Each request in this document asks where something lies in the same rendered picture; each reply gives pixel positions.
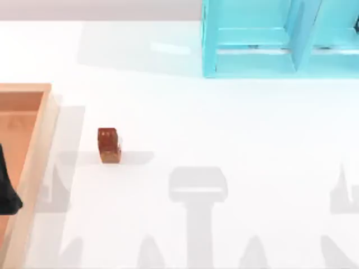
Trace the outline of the brown bread loaf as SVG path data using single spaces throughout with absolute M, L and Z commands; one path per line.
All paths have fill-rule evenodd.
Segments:
M 98 128 L 98 150 L 102 163 L 120 163 L 122 151 L 115 128 Z

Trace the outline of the light blue rack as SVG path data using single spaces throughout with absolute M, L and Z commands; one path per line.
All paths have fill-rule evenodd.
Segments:
M 359 0 L 202 0 L 208 78 L 359 78 Z

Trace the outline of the shallow salmon-coloured box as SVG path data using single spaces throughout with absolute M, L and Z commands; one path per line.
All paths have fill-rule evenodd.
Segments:
M 22 269 L 24 264 L 59 113 L 51 89 L 44 83 L 0 83 L 0 145 L 24 204 L 17 214 L 0 216 L 0 269 Z

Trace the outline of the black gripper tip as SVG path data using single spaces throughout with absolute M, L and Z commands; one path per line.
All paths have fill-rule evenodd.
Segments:
M 0 144 L 0 215 L 15 215 L 22 207 L 23 202 L 10 182 L 3 148 Z

